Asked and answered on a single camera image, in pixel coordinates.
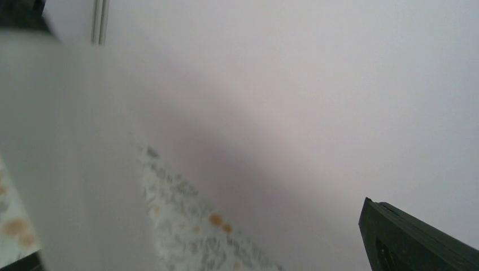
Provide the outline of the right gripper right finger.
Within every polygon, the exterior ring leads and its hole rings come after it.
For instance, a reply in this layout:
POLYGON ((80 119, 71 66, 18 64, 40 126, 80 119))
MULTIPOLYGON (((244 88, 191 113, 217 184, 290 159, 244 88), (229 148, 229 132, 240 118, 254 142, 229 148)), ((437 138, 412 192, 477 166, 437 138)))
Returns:
POLYGON ((365 198, 359 219, 372 270, 478 270, 478 250, 386 202, 365 198))

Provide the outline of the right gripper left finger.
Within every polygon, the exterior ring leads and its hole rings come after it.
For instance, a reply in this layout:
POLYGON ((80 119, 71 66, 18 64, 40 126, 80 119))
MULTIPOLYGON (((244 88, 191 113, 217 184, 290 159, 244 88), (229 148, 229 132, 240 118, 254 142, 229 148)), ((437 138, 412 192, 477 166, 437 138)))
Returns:
POLYGON ((38 252, 35 252, 14 263, 2 267, 1 271, 45 271, 45 268, 38 252))

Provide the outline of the cat and books photo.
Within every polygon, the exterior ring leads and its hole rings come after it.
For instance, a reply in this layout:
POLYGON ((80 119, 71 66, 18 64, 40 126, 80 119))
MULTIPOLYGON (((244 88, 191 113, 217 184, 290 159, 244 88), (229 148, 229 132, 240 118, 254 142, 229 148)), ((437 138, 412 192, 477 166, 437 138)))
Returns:
POLYGON ((1 157, 47 270, 159 270, 133 125, 107 52, 1 32, 1 157))

